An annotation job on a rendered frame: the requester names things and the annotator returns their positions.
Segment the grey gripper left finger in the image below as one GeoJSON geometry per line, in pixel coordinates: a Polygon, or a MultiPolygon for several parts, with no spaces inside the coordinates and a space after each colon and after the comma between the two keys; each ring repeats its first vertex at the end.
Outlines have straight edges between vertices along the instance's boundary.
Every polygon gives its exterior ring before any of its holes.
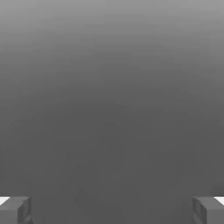
{"type": "Polygon", "coordinates": [[[32,198],[0,196],[0,224],[33,224],[32,198]]]}

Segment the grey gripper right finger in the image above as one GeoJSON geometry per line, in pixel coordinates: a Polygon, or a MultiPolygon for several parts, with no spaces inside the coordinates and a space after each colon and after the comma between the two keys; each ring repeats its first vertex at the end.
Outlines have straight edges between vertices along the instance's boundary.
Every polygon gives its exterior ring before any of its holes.
{"type": "Polygon", "coordinates": [[[192,224],[224,224],[224,196],[193,197],[192,224]]]}

